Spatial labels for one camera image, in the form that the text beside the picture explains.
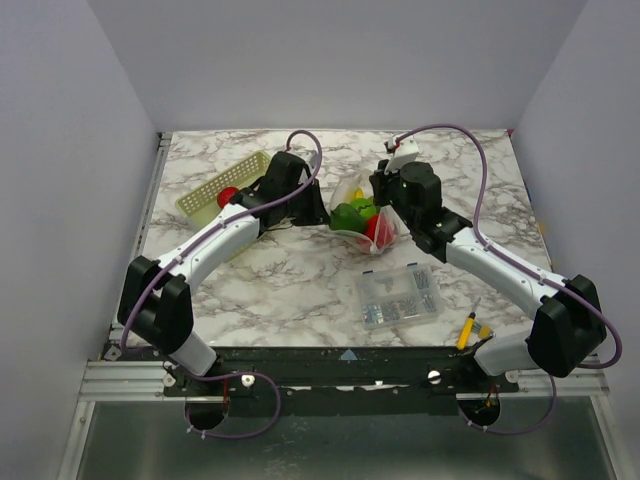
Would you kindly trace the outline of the green bell pepper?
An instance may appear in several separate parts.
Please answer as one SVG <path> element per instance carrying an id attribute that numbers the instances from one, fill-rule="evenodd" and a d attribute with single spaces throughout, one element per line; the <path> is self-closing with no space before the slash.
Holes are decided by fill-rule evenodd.
<path id="1" fill-rule="evenodd" d="M 348 203 L 340 203 L 330 213 L 329 228 L 361 234 L 366 230 L 366 221 Z"/>

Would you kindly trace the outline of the green toy watermelon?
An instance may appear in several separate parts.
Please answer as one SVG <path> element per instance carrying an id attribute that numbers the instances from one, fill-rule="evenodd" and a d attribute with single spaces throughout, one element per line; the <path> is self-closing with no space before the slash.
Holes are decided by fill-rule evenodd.
<path id="1" fill-rule="evenodd" d="M 355 209 L 358 215 L 368 221 L 370 218 L 378 214 L 378 207 L 373 203 L 371 199 L 361 198 L 352 200 L 349 205 Z"/>

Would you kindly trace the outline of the clear zip top bag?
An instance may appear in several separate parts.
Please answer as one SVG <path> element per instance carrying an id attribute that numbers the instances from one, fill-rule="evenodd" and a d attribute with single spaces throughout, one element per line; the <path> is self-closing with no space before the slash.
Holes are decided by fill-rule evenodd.
<path id="1" fill-rule="evenodd" d="M 400 240 L 401 222 L 391 206 L 375 203 L 372 175 L 362 170 L 338 182 L 328 204 L 328 226 L 361 253 L 379 255 Z"/>

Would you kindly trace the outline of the red toy bell pepper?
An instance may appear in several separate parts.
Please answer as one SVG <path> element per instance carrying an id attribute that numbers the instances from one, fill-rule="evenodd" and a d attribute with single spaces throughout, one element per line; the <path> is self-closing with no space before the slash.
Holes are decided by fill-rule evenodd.
<path id="1" fill-rule="evenodd" d="M 383 251 L 396 239 L 395 223 L 383 214 L 376 214 L 366 222 L 365 236 L 377 251 Z"/>

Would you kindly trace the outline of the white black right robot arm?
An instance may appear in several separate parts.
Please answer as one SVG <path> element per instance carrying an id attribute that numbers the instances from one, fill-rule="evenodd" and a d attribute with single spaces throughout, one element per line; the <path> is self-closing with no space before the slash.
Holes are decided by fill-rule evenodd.
<path id="1" fill-rule="evenodd" d="M 496 376 L 513 370 L 541 369 L 564 378 L 606 339 L 597 290 L 589 279 L 566 280 L 532 264 L 519 270 L 505 261 L 506 249 L 480 242 L 470 220 L 443 206 L 441 181 L 430 164 L 386 167 L 379 162 L 370 177 L 376 204 L 393 208 L 421 251 L 479 278 L 533 322 L 528 331 L 475 348 L 474 358 L 459 370 L 467 389 L 483 391 Z"/>

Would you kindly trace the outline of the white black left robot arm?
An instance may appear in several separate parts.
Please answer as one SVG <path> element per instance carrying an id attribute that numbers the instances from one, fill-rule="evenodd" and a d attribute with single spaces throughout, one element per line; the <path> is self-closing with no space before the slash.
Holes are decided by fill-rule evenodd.
<path id="1" fill-rule="evenodd" d="M 129 265 L 117 320 L 159 353 L 185 368 L 187 382 L 201 395 L 214 393 L 222 380 L 217 354 L 194 331 L 192 294 L 221 264 L 254 243 L 269 229 L 288 221 L 323 225 L 328 214 L 310 162 L 276 153 L 256 184 L 232 196 L 221 212 L 181 246 L 157 260 L 144 256 Z"/>

